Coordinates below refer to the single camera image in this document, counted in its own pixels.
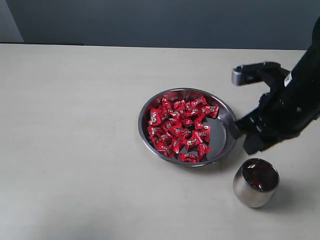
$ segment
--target table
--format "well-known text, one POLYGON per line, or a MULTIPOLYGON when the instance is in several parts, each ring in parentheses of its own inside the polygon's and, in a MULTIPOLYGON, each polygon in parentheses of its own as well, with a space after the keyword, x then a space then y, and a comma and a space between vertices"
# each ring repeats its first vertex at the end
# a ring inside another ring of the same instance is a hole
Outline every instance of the table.
POLYGON ((0 45, 0 239, 318 239, 319 127, 254 157, 280 186, 251 209, 232 180, 248 156, 243 138, 225 159, 186 168, 153 155, 138 115, 153 95, 190 87, 242 117, 269 89, 234 86, 231 69, 303 51, 0 45))

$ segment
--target metal cup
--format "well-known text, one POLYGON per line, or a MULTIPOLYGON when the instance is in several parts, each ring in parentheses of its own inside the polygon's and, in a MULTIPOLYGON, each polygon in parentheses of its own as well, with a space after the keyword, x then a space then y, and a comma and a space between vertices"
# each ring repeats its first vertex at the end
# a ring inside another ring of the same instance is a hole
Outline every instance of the metal cup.
POLYGON ((260 158, 246 160, 233 179, 235 196, 250 208, 260 208, 274 195, 279 174, 269 162, 260 158))

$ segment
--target robotic arm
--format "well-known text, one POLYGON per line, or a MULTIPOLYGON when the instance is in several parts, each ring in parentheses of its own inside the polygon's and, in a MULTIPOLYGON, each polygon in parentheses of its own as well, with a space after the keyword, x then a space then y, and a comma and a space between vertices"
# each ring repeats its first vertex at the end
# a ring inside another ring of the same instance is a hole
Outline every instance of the robotic arm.
POLYGON ((246 135, 249 154, 264 151, 292 139, 320 115, 320 18, 312 32, 312 44, 290 72, 276 62, 241 65, 232 71, 232 83, 240 86, 264 81, 270 92, 259 105, 230 126, 235 139, 246 135))

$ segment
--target bowl rim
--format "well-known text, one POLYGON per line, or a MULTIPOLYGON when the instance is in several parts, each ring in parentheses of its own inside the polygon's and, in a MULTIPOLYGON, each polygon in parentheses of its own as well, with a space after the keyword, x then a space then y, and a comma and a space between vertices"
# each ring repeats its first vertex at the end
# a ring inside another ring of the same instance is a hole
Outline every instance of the bowl rim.
POLYGON ((143 127, 142 127, 142 119, 143 119, 143 115, 144 115, 144 112, 146 111, 147 107, 149 106, 150 103, 152 103, 156 98, 164 95, 164 94, 167 94, 167 93, 170 93, 170 92, 177 92, 177 91, 195 91, 195 92, 199 92, 199 93, 202 93, 204 95, 209 95, 213 98, 215 98, 217 101, 219 101, 228 111, 229 113, 231 114, 232 116, 232 119, 233 121, 236 120, 236 115, 234 114, 234 112, 231 110, 231 108, 224 102, 222 101, 219 97, 207 92, 207 91, 203 91, 203 90, 200 90, 200 89, 196 89, 196 88, 190 88, 190 87, 178 87, 178 88, 172 88, 172 89, 168 89, 168 90, 165 90, 165 91, 162 91, 156 95, 154 95, 153 97, 151 97, 145 104, 144 106, 142 107, 141 111, 140 111, 140 114, 139 114, 139 117, 138 117, 138 130, 139 130, 139 134, 142 138, 142 141, 144 142, 144 144, 147 146, 147 148, 153 152, 155 155, 157 155, 159 158, 167 161, 167 162, 170 162, 170 163, 173 163, 173 164, 177 164, 177 165, 180 165, 180 166, 185 166, 185 167, 201 167, 201 166, 205 166, 205 165, 208 165, 208 164, 212 164, 212 163, 215 163, 219 160, 221 160, 222 158, 224 158, 226 155, 228 155, 231 150, 235 147, 236 143, 237 143, 237 140, 233 138, 230 146, 225 150, 224 153, 210 159, 210 160, 207 160, 207 161, 201 161, 201 162, 195 162, 195 163, 192 163, 192 162, 183 162, 183 161, 179 161, 179 160, 176 160, 176 159, 172 159, 172 158, 169 158, 163 154, 161 154, 160 152, 158 152, 148 141, 148 139, 146 138, 145 134, 144 134, 144 130, 143 130, 143 127))

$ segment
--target table surface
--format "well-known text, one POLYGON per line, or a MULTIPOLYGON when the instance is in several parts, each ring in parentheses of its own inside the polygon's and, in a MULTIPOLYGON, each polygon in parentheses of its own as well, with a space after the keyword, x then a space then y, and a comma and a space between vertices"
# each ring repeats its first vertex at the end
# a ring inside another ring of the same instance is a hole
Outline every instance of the table surface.
POLYGON ((0 45, 0 239, 319 239, 319 127, 254 157, 280 175, 268 205, 233 193, 243 138, 200 168, 166 162, 143 144, 139 112, 178 87, 222 98, 238 118, 264 83, 234 86, 231 69, 303 51, 0 45))

